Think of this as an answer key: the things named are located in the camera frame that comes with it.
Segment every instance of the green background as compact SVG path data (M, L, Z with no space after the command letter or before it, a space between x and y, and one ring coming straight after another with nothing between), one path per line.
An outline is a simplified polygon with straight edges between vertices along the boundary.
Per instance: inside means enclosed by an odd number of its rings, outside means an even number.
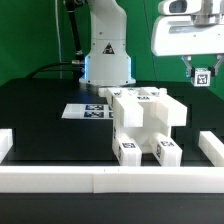
M133 77L139 81L189 82L180 57L155 57L150 50L152 27L159 16L160 0L117 0L127 13L127 53L133 60ZM63 61L74 59L71 29L63 0L58 0ZM77 9L76 18L83 51L90 50L90 15L88 6ZM0 85L21 78L36 68L59 61L55 22L55 0L0 1ZM214 56L194 56L192 65L208 67ZM59 74L39 74L37 77L59 78ZM212 80L210 89L224 99L222 83L224 66Z

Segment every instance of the white block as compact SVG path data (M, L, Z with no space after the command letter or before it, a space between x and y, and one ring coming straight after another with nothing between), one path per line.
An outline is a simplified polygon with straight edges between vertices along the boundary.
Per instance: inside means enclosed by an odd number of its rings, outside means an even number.
M121 166L141 166L142 151L132 138L119 138L117 158Z
M143 108L131 97L114 99L113 111L124 127L143 126Z
M158 98L154 112L154 116L167 126L186 125L187 107L168 95Z
M224 167L224 145L212 132L200 132L198 145L214 166Z
M149 144L161 166L180 166L182 150L170 137L155 133L150 137Z
M107 88L105 91L105 96L107 99L108 105L113 109L114 107L114 99L119 97L121 94L121 88Z
M0 163L13 145L12 129L0 130Z
M141 87L139 95L159 96L159 89L156 87Z

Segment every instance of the robot logo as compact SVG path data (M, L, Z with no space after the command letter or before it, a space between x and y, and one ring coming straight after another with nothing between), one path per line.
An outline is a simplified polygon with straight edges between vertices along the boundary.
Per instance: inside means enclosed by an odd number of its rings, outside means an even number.
M107 44L106 48L103 51L103 54L114 54L114 50L110 43Z

